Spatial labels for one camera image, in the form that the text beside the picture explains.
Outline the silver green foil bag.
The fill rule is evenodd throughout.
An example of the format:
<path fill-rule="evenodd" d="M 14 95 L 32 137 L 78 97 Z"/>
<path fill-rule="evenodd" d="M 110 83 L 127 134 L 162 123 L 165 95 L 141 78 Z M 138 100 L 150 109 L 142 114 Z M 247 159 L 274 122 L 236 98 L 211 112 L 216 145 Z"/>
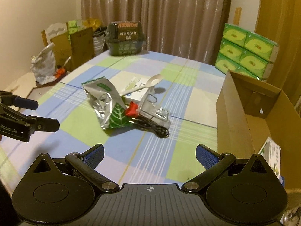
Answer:
<path fill-rule="evenodd" d="M 82 87 L 103 130 L 129 127 L 133 124 L 132 119 L 125 116 L 127 107 L 124 101 L 106 77 L 84 82 Z"/>

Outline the white ointment box green bird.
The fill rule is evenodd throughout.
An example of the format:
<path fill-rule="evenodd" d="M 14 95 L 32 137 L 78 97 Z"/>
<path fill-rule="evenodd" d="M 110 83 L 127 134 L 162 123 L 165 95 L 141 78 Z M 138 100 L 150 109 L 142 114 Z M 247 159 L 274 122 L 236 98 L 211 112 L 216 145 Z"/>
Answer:
<path fill-rule="evenodd" d="M 267 137 L 258 154 L 260 154 L 266 160 L 277 178 L 280 179 L 281 147 L 270 137 Z"/>

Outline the red small object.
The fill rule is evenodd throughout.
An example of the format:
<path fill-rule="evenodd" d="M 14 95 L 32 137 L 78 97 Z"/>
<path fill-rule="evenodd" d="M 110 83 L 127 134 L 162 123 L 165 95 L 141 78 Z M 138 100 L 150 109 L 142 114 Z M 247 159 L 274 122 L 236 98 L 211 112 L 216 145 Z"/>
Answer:
<path fill-rule="evenodd" d="M 129 107 L 125 110 L 125 116 L 136 118 L 138 116 L 137 109 L 139 105 L 133 101 L 130 102 Z"/>

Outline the clear plastic wrapper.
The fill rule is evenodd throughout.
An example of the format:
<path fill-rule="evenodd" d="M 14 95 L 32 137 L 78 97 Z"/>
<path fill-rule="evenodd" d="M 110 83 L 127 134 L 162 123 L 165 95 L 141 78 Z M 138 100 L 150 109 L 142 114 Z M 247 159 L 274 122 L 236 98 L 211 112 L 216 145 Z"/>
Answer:
<path fill-rule="evenodd" d="M 163 108 L 158 102 L 157 98 L 147 93 L 139 102 L 137 113 L 139 116 L 151 120 L 157 125 L 169 129 L 171 122 L 169 120 L 169 111 Z"/>

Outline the white plastic spoon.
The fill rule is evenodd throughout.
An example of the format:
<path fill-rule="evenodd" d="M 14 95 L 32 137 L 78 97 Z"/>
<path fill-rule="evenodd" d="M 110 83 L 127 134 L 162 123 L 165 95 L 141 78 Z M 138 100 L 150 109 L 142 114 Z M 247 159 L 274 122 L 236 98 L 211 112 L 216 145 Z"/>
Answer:
<path fill-rule="evenodd" d="M 163 76 L 161 74 L 154 75 L 151 78 L 149 78 L 148 81 L 144 85 L 141 85 L 139 87 L 135 87 L 135 88 L 132 88 L 132 89 L 124 90 L 119 95 L 120 96 L 125 96 L 125 95 L 128 95 L 128 94 L 132 93 L 132 92 L 139 91 L 143 88 L 153 87 L 153 86 L 157 85 L 158 83 L 160 83 L 162 80 L 163 80 Z"/>

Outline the crumpled silver plastic bag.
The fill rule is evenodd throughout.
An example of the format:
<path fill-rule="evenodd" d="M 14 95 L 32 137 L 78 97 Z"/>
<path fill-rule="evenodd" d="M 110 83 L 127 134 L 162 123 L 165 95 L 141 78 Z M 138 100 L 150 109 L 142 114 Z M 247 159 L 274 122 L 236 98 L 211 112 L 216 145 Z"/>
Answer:
<path fill-rule="evenodd" d="M 31 59 L 31 72 L 40 85 L 45 85 L 56 80 L 56 59 L 53 52 L 54 43 L 50 43 L 37 56 Z"/>

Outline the checkered tablecloth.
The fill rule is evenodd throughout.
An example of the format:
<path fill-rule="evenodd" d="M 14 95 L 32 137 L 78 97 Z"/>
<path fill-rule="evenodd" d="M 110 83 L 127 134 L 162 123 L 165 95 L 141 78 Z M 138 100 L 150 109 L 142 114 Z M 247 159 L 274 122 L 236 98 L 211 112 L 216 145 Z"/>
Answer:
<path fill-rule="evenodd" d="M 217 97 L 224 74 L 214 66 L 155 52 L 103 53 L 38 97 L 27 115 L 59 121 L 55 133 L 36 132 L 24 143 L 1 140 L 1 181 L 13 190 L 40 153 L 64 157 L 97 143 L 97 170 L 122 183 L 183 183 L 204 168 L 203 143 L 217 148 Z"/>

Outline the brown cardboard box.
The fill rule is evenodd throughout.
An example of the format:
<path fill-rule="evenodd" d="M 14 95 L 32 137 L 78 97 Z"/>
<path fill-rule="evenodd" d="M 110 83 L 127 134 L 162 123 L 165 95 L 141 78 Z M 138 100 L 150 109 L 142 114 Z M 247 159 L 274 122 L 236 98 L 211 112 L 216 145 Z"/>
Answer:
<path fill-rule="evenodd" d="M 283 90 L 228 71 L 216 114 L 219 153 L 249 158 L 270 137 L 281 147 L 285 189 L 300 190 L 300 116 Z"/>

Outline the brown paper bag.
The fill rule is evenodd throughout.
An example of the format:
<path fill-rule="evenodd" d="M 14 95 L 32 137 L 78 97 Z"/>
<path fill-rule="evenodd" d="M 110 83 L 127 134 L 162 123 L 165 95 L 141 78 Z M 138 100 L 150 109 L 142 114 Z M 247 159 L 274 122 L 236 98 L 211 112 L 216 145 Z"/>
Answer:
<path fill-rule="evenodd" d="M 52 38 L 54 43 L 54 56 L 56 66 L 61 67 L 67 59 L 70 60 L 64 66 L 67 71 L 73 71 L 95 57 L 93 44 L 93 30 L 91 27 L 80 30 L 70 35 L 63 33 Z"/>

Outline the green tissue pack stack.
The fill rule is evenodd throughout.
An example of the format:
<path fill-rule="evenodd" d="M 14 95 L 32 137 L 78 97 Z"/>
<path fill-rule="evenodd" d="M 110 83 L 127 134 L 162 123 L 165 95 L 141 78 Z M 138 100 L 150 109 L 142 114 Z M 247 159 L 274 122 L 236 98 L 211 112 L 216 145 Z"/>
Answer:
<path fill-rule="evenodd" d="M 225 24 L 215 67 L 266 81 L 277 59 L 279 45 L 234 24 Z"/>

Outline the dark green food container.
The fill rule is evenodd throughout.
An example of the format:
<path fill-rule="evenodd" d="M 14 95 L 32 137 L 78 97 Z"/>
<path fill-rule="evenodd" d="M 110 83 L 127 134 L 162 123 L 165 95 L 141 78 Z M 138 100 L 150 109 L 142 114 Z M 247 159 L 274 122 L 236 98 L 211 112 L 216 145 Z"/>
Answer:
<path fill-rule="evenodd" d="M 105 42 L 112 56 L 139 54 L 145 36 L 140 21 L 118 21 L 108 24 Z"/>

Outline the brown curtain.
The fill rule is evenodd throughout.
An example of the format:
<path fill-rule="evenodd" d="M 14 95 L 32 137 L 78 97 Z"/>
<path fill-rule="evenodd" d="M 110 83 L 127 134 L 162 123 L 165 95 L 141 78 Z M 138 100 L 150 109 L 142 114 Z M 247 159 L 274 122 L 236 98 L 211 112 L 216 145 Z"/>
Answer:
<path fill-rule="evenodd" d="M 231 0 L 81 0 L 83 18 L 139 21 L 145 48 L 213 65 Z"/>

